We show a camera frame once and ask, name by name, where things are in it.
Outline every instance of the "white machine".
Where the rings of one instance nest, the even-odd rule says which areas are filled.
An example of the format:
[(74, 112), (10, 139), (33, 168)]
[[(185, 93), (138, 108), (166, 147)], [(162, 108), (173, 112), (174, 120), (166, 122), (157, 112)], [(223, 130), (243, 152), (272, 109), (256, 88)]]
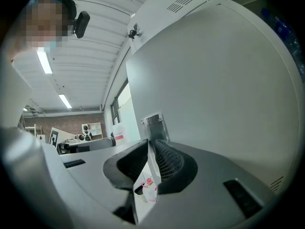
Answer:
[(171, 141), (221, 154), (278, 194), (303, 152), (304, 88), (265, 7), (270, 0), (147, 0), (128, 26), (137, 35), (126, 66), (141, 138), (141, 120), (162, 113)]

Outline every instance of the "vent grille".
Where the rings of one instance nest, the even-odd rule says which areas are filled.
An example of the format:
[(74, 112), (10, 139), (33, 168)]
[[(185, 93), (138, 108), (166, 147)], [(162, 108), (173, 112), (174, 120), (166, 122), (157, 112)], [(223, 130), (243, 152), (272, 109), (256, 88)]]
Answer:
[(167, 10), (176, 13), (191, 1), (193, 0), (176, 0), (167, 8)]
[(273, 183), (270, 184), (270, 190), (272, 192), (276, 192), (279, 189), (279, 186), (281, 185), (281, 182), (283, 180), (283, 177), (278, 178), (277, 180), (275, 180)]

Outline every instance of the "window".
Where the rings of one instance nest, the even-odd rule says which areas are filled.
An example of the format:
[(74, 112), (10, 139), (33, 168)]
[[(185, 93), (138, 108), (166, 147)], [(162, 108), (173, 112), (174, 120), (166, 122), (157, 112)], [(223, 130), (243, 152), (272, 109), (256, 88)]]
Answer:
[(130, 90), (129, 90), (129, 84), (128, 79), (124, 82), (123, 86), (120, 88), (118, 94), (114, 98), (113, 103), (111, 104), (111, 114), (112, 114), (112, 123), (118, 124), (121, 122), (120, 116), (119, 116), (119, 109), (120, 107), (128, 101), (128, 99), (131, 97)]

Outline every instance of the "black slot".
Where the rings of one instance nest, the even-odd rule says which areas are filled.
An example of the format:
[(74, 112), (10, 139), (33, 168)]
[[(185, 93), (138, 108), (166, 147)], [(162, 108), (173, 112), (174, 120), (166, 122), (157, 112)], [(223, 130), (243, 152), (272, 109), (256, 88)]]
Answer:
[(63, 165), (66, 168), (71, 168), (71, 167), (79, 166), (79, 165), (82, 165), (82, 164), (85, 164), (85, 163), (86, 162), (84, 160), (78, 159), (78, 160), (74, 160), (74, 161), (71, 161), (71, 162), (64, 163)]
[(224, 186), (228, 189), (246, 218), (251, 217), (262, 209), (238, 181), (226, 181), (224, 182)]

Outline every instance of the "fluorescent light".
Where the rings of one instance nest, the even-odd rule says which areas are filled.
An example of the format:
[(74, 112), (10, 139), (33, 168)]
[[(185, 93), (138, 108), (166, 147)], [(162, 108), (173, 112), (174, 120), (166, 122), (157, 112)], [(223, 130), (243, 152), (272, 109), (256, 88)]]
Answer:
[(37, 51), (38, 58), (40, 60), (41, 66), (46, 74), (52, 74), (52, 70), (47, 58), (46, 52)]
[(62, 102), (67, 106), (68, 109), (72, 108), (64, 94), (59, 94), (59, 97), (61, 98)]

